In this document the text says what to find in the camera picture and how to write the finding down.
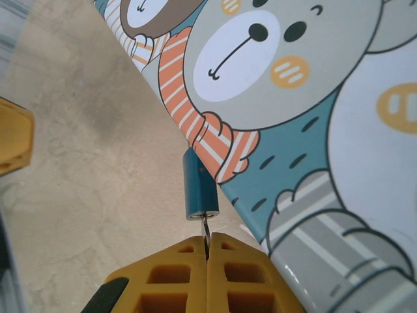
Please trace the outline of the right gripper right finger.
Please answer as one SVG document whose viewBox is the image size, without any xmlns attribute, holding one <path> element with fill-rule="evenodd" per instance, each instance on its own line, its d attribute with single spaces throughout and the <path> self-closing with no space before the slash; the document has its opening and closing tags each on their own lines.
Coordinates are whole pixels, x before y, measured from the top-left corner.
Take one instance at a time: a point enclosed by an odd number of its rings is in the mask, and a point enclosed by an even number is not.
<svg viewBox="0 0 417 313">
<path fill-rule="evenodd" d="M 211 236 L 208 312 L 303 312 L 268 256 L 224 233 Z"/>
</svg>

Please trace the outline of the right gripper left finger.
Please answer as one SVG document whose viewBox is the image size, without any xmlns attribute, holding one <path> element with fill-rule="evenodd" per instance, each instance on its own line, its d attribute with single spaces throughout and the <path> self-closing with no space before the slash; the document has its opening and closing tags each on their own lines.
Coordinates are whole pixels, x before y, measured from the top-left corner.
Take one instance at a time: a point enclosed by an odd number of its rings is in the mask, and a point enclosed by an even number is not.
<svg viewBox="0 0 417 313">
<path fill-rule="evenodd" d="M 185 239 L 112 272 L 84 312 L 206 312 L 202 236 Z"/>
</svg>

